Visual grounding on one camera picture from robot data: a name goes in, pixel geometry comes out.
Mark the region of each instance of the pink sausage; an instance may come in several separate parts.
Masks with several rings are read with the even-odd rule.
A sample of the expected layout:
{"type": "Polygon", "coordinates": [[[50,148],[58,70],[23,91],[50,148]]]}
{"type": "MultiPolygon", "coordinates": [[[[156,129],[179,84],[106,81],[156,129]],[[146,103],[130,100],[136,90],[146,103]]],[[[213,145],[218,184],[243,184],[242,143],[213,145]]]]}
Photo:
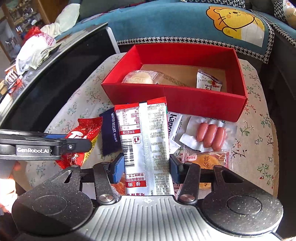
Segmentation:
{"type": "Polygon", "coordinates": [[[224,144],[226,138],[226,131],[223,127],[218,127],[216,131],[216,136],[212,143],[213,150],[220,150],[224,144]]]}
{"type": "Polygon", "coordinates": [[[216,131],[217,131],[217,126],[214,124],[210,124],[208,129],[207,129],[207,133],[205,134],[205,138],[204,138],[204,147],[208,148],[211,147],[215,135],[216,135],[216,131]]]}
{"type": "Polygon", "coordinates": [[[209,127],[209,124],[206,123],[206,122],[203,122],[203,123],[200,124],[200,126],[198,127],[198,129],[196,131],[196,140],[198,142],[203,141],[208,127],[209,127]]]}

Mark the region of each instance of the floral pattern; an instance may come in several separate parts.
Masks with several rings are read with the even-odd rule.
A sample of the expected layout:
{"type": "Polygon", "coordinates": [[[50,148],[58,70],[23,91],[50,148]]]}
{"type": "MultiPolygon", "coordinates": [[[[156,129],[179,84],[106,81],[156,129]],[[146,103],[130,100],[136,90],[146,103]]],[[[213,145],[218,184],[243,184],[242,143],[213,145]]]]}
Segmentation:
{"type": "MultiPolygon", "coordinates": [[[[113,105],[102,89],[101,82],[123,55],[124,53],[116,54],[106,59],[69,98],[47,127],[46,132],[67,134],[78,125],[78,118],[97,117],[111,108],[113,105]]],[[[274,137],[270,128],[271,120],[256,70],[249,62],[239,61],[249,96],[246,107],[236,123],[238,129],[231,154],[233,171],[273,193],[273,161],[275,159],[273,158],[274,137]]],[[[182,118],[180,130],[186,129],[188,121],[189,119],[182,118]]],[[[182,153],[181,147],[175,155],[181,158],[182,153]]],[[[95,148],[82,168],[91,168],[101,161],[112,161],[117,155],[118,153],[112,153],[103,156],[102,138],[99,136],[95,148]]],[[[28,162],[26,168],[28,181],[33,187],[58,171],[60,167],[54,161],[28,162]]]]}

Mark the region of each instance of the red box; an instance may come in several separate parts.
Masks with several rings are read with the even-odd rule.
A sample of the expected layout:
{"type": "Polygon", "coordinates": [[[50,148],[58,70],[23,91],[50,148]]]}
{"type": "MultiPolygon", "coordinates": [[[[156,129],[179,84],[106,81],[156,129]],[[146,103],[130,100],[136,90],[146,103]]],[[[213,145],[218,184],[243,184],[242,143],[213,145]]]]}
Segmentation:
{"type": "MultiPolygon", "coordinates": [[[[187,71],[183,71],[179,76],[187,74],[187,71]]],[[[233,122],[239,119],[247,102],[246,86],[235,50],[212,45],[135,45],[108,74],[102,87],[114,105],[145,102],[165,96],[169,111],[233,122]],[[174,85],[121,83],[129,72],[139,70],[143,65],[158,65],[158,69],[161,65],[164,68],[167,65],[181,65],[196,72],[199,67],[224,70],[227,93],[174,85]]]]}

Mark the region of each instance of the metal screw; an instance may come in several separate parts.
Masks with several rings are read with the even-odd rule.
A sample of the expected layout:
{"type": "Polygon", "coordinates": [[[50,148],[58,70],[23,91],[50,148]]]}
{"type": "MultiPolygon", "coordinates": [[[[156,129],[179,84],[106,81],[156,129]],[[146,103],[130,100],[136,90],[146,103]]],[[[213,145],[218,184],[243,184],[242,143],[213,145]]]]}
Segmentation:
{"type": "Polygon", "coordinates": [[[102,194],[99,196],[99,199],[102,202],[111,202],[113,198],[114,197],[111,194],[102,194]]]}
{"type": "Polygon", "coordinates": [[[183,194],[180,196],[180,199],[184,202],[193,202],[195,200],[195,197],[190,194],[183,194]]]}

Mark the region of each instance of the human hand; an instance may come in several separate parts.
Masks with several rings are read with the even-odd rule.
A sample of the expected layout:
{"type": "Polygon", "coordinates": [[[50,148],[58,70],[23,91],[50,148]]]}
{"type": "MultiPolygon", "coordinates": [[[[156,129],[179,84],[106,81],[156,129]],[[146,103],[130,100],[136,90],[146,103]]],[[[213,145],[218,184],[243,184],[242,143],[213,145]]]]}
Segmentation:
{"type": "MultiPolygon", "coordinates": [[[[13,169],[19,171],[21,165],[16,162],[13,169]]],[[[0,178],[0,208],[5,213],[11,213],[12,205],[17,199],[15,180],[13,176],[10,175],[9,179],[0,178]]]]}

